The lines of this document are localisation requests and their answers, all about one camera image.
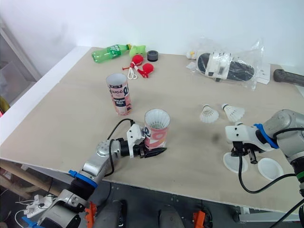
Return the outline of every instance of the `green plastic bottle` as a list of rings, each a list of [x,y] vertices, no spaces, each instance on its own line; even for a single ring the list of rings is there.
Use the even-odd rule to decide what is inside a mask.
[[[130,49],[131,49],[130,44],[127,45],[116,44],[110,47],[106,47],[102,50],[92,52],[92,57],[96,63],[102,63],[106,60],[116,58]]]

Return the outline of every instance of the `red ball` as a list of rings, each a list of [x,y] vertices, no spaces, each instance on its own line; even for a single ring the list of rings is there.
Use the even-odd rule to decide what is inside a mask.
[[[142,55],[138,55],[138,54],[137,54],[137,55],[133,56],[132,62],[134,62],[135,65],[137,65],[137,66],[139,66],[140,64],[142,64],[142,62],[143,62],[143,57],[142,57]]]
[[[146,63],[146,64],[144,64],[142,67],[143,67],[142,70],[143,70],[145,73],[147,73],[147,74],[148,74],[148,73],[151,73],[151,72],[154,70],[153,65],[150,64],[150,63]]]

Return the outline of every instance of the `black tape roll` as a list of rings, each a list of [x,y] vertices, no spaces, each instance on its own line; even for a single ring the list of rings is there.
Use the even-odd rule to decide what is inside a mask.
[[[158,60],[158,52],[157,51],[153,51],[153,50],[148,51],[148,53],[147,53],[147,59],[150,62],[157,61]]]

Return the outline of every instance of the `pink shuttlecock tube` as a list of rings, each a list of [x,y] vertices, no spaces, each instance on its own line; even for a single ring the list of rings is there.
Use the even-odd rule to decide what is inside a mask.
[[[144,144],[147,149],[165,147],[168,134],[170,117],[162,109],[151,109],[146,112],[144,118]]]
[[[132,105],[127,77],[124,74],[112,74],[106,78],[112,102],[119,115],[128,115]]]

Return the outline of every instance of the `white wall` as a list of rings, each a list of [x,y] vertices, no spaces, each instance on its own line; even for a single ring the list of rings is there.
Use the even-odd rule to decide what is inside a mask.
[[[2,0],[0,14],[42,74],[75,45],[184,54],[201,35],[241,48],[263,38],[265,62],[304,62],[303,0]]]

